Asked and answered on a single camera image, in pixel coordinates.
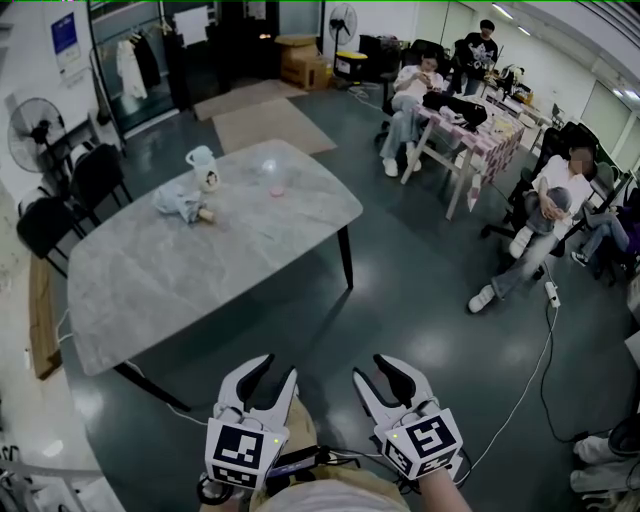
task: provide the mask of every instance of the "knee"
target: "knee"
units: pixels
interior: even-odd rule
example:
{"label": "knee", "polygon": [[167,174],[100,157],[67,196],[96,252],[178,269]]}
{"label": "knee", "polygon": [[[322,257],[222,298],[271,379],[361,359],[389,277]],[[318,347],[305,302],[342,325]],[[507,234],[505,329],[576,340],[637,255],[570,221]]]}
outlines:
{"label": "knee", "polygon": [[571,194],[566,188],[552,188],[547,192],[547,196],[563,212],[569,211],[569,207],[571,206]]}

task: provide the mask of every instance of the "bag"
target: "bag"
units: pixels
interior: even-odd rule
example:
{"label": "bag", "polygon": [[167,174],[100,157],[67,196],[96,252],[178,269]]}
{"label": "bag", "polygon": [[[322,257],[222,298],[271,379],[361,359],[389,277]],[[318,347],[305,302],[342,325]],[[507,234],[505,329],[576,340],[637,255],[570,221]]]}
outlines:
{"label": "bag", "polygon": [[470,101],[463,101],[451,96],[445,96],[438,92],[428,92],[422,99],[422,104],[426,108],[439,111],[442,107],[449,107],[457,114],[461,114],[467,124],[464,128],[475,130],[475,128],[487,120],[487,111],[482,105],[476,105]]}

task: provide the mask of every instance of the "seated person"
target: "seated person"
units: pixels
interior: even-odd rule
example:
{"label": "seated person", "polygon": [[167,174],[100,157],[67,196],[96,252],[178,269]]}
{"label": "seated person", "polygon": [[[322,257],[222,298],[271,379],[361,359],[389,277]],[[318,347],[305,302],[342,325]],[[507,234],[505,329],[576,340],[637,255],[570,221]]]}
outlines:
{"label": "seated person", "polygon": [[613,238],[618,249],[626,254],[640,252],[640,208],[612,207],[608,213],[589,215],[585,211],[587,226],[593,229],[582,252],[572,252],[571,257],[583,267],[589,263],[602,240]]}
{"label": "seated person", "polygon": [[[400,144],[407,144],[407,160],[416,148],[416,142],[420,139],[420,116],[413,111],[413,107],[422,105],[422,99],[427,92],[442,90],[444,80],[436,73],[437,69],[438,55],[434,50],[429,50],[422,55],[419,66],[405,66],[393,83],[396,94],[391,100],[391,108],[395,114],[391,119],[389,135],[380,151],[387,176],[398,176],[396,155]],[[416,162],[413,170],[420,170],[420,160]]]}
{"label": "seated person", "polygon": [[[533,181],[533,190],[526,192],[525,226],[509,245],[516,262],[504,274],[491,279],[468,304],[477,313],[497,295],[504,299],[517,285],[529,279],[545,257],[554,249],[571,227],[571,218],[591,195],[591,185],[583,176],[593,168],[594,148],[591,142],[576,141],[569,150],[570,160],[552,156]],[[534,242],[522,256],[533,235]]]}

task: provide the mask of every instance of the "white cable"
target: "white cable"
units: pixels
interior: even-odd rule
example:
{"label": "white cable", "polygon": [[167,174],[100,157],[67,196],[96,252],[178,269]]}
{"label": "white cable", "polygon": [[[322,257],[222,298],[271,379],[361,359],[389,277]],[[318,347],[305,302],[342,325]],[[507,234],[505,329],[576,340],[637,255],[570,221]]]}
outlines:
{"label": "white cable", "polygon": [[[140,367],[135,364],[132,363],[131,361],[125,361],[124,364],[126,364],[127,366],[129,366],[130,368],[133,368],[135,371],[137,371],[142,377],[145,377],[143,371],[140,369]],[[204,421],[200,421],[197,420],[195,418],[192,418],[191,416],[187,416],[186,414],[182,414],[181,412],[176,411],[171,405],[169,405],[168,403],[165,402],[165,405],[171,410],[171,412],[173,414],[175,414],[176,416],[180,416],[181,418],[184,418],[185,420],[189,420],[192,421],[194,423],[197,423],[198,425],[203,425],[203,426],[208,426],[208,423],[205,423]]]}
{"label": "white cable", "polygon": [[382,110],[377,105],[374,105],[373,103],[369,103],[367,101],[369,99],[369,93],[367,92],[367,90],[376,91],[378,89],[380,89],[380,86],[378,84],[363,83],[362,85],[354,85],[352,87],[349,87],[347,92],[363,105],[367,105],[368,107],[375,108],[376,110]]}
{"label": "white cable", "polygon": [[455,482],[456,485],[460,485],[462,482],[464,482],[467,479],[467,477],[471,474],[471,472],[476,468],[476,466],[478,464],[480,464],[480,461],[482,459],[484,459],[484,456],[489,452],[489,450],[493,446],[493,443],[495,443],[495,441],[498,438],[498,436],[500,435],[500,433],[507,427],[507,425],[509,424],[509,421],[511,421],[511,418],[515,414],[516,409],[520,406],[520,404],[524,400],[524,397],[527,394],[527,391],[529,391],[529,386],[531,385],[531,382],[533,382],[534,377],[536,376],[536,374],[538,373],[538,370],[540,369],[540,363],[542,362],[542,358],[544,357],[544,354],[547,351],[547,347],[549,346],[549,341],[551,340],[551,335],[553,334],[553,328],[556,326],[556,319],[557,318],[558,318],[558,310],[556,309],[556,314],[553,317],[553,323],[551,324],[551,329],[549,329],[549,335],[547,336],[547,341],[544,344],[544,348],[542,349],[542,352],[540,353],[540,357],[538,358],[538,362],[536,363],[536,367],[533,370],[533,373],[531,374],[531,377],[529,377],[529,381],[527,382],[527,385],[525,386],[524,391],[522,392],[522,395],[520,396],[520,399],[518,400],[518,402],[516,403],[514,408],[511,409],[511,413],[509,414],[509,417],[507,418],[507,420],[502,424],[500,429],[493,436],[493,439],[491,439],[491,442],[489,443],[489,446],[487,446],[486,450],[483,452],[482,455],[480,455],[480,458],[473,464],[473,466],[471,466],[471,468],[469,468],[467,473],[458,482]]}

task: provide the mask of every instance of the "poster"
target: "poster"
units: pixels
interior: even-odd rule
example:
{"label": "poster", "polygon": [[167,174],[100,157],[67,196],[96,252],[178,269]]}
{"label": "poster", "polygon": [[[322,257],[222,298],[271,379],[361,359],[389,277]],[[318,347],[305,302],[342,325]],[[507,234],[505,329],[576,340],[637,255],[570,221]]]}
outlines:
{"label": "poster", "polygon": [[67,76],[70,64],[80,57],[80,45],[73,13],[67,14],[51,25],[51,37],[60,74]]}

